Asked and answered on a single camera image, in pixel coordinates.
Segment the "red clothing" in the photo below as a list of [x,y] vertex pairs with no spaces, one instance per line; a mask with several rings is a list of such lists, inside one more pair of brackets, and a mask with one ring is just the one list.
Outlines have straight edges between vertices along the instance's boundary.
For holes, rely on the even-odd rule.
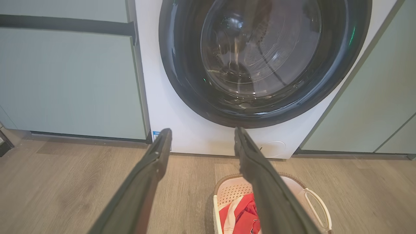
[[254,194],[239,197],[220,210],[223,234],[261,234]]

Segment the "cabinet door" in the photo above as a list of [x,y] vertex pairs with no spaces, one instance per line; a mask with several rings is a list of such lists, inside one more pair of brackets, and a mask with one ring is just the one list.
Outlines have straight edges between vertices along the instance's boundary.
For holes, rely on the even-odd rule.
[[416,112],[416,1],[405,1],[304,150],[374,152]]
[[146,138],[130,37],[0,28],[0,41],[6,128]]
[[416,154],[416,117],[413,116],[376,153]]
[[0,14],[127,22],[125,0],[2,0]]

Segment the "floor plank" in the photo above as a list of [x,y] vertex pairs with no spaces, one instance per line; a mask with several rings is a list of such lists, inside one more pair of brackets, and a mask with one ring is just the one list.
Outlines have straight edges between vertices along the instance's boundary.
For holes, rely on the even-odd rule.
[[[26,138],[0,158],[0,234],[87,233],[145,151],[131,142]],[[319,194],[336,233],[413,233],[416,161],[354,158],[271,163]],[[213,233],[213,188],[237,173],[233,157],[172,154],[148,233]]]

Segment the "washing machine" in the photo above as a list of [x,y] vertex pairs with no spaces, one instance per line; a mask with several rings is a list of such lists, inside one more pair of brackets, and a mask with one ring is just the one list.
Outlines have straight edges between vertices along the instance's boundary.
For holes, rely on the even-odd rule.
[[234,155],[242,126],[290,158],[395,3],[136,0],[153,139],[171,128],[172,152]]

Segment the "laundry basket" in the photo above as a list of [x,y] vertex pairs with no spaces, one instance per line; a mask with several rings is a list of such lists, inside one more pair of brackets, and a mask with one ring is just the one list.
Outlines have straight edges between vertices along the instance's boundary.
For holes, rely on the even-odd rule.
[[[309,214],[318,229],[322,233],[332,233],[331,217],[322,199],[296,178],[284,173],[280,173],[280,177],[289,187],[290,191],[295,195],[305,211]],[[245,180],[240,174],[224,177],[217,183],[214,191],[215,234],[223,234],[219,211],[237,198],[250,193],[253,193],[251,184],[247,182],[247,180]],[[324,222],[322,222],[318,216],[318,213],[315,211],[310,197],[314,197],[320,204],[325,214],[326,220],[324,220]]]

